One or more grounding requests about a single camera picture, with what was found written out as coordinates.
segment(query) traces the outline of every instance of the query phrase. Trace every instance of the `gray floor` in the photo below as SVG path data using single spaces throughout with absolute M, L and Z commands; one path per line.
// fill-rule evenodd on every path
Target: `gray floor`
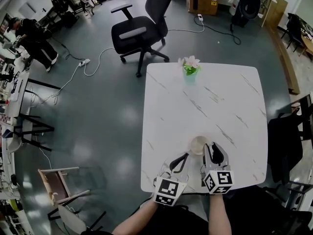
M 111 27 L 125 20 L 122 12 L 111 14 L 110 9 L 125 2 L 134 5 L 130 8 L 133 16 L 146 15 L 145 0 L 107 1 L 94 10 L 92 18 L 81 15 L 71 29 L 63 28 L 54 35 L 72 54 L 91 60 L 88 73 L 96 68 L 100 52 L 112 47 Z M 194 15 L 187 12 L 185 0 L 173 0 L 166 16 L 169 28 L 201 30 L 194 24 Z M 227 12 L 220 12 L 216 17 L 204 16 L 205 24 L 224 32 L 229 32 L 229 22 Z M 160 51 L 172 62 L 179 57 L 195 55 L 201 62 L 256 67 L 270 120 L 290 103 L 276 50 L 266 30 L 257 22 L 250 22 L 245 29 L 235 28 L 235 33 L 242 40 L 240 46 L 233 43 L 231 36 L 207 28 L 201 34 L 171 31 L 166 37 L 166 46 Z M 70 79 L 78 61 L 72 58 L 65 60 L 66 51 L 51 42 L 60 53 L 57 64 L 50 73 L 46 73 L 41 64 L 34 62 L 31 78 L 62 86 Z M 153 47 L 159 49 L 161 43 Z M 52 167 L 79 166 L 79 172 L 67 177 L 70 189 L 73 192 L 91 189 L 90 196 L 80 198 L 70 206 L 81 210 L 79 215 L 87 225 L 106 210 L 107 215 L 100 224 L 109 232 L 150 195 L 140 189 L 145 68 L 149 63 L 163 62 L 163 59 L 147 54 L 140 79 L 135 77 L 138 59 L 139 54 L 134 54 L 123 64 L 116 52 L 109 50 L 103 54 L 96 75 L 86 77 L 80 68 L 62 91 L 57 105 L 53 105 L 51 99 L 32 108 L 31 112 L 55 127 L 53 134 L 38 137 L 53 149 L 51 153 L 46 152 Z M 33 86 L 33 90 L 41 98 L 56 92 L 41 86 Z M 25 94 L 22 112 L 29 105 L 30 96 Z M 52 207 L 37 173 L 38 168 L 49 168 L 39 149 L 25 145 L 16 153 L 16 173 L 26 214 L 35 234 L 62 234 L 55 223 L 47 220 L 46 214 Z M 58 221 L 58 225 L 64 229 L 61 222 Z

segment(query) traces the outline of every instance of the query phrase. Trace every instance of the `plug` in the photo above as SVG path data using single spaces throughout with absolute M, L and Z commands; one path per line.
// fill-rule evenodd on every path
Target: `plug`
M 199 20 L 200 20 L 201 22 L 203 22 L 203 17 L 202 17 L 201 14 L 198 14 L 198 18 L 199 18 Z
M 90 59 L 86 59 L 86 60 L 80 62 L 78 66 L 79 66 L 79 67 L 82 67 L 82 66 L 84 66 L 85 64 L 87 64 L 87 63 L 89 63 L 89 62 L 90 62 Z

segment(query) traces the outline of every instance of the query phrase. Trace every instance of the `black pants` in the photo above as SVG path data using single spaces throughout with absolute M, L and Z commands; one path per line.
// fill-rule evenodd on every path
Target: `black pants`
M 28 54 L 42 63 L 46 69 L 51 66 L 51 61 L 47 58 L 47 56 L 43 53 L 44 50 L 47 55 L 50 57 L 51 60 L 57 57 L 57 52 L 54 50 L 51 44 L 47 42 L 47 40 L 43 40 L 40 43 L 30 43 L 23 45 L 24 48 L 27 50 Z
M 242 16 L 239 5 L 237 6 L 235 15 L 231 18 L 231 22 L 233 25 L 239 25 L 240 27 L 245 27 L 249 22 L 249 19 Z

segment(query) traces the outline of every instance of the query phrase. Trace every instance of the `small cup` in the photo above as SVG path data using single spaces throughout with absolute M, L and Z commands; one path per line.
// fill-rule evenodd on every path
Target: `small cup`
M 192 139 L 190 149 L 195 155 L 203 155 L 203 147 L 205 144 L 209 144 L 209 140 L 204 136 L 197 136 Z

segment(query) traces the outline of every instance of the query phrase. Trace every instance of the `green leaves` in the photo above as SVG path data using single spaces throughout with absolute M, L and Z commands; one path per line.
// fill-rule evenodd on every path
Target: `green leaves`
M 191 65 L 184 65 L 184 70 L 186 71 L 186 75 L 190 76 L 192 74 L 194 74 L 198 69 L 192 67 Z

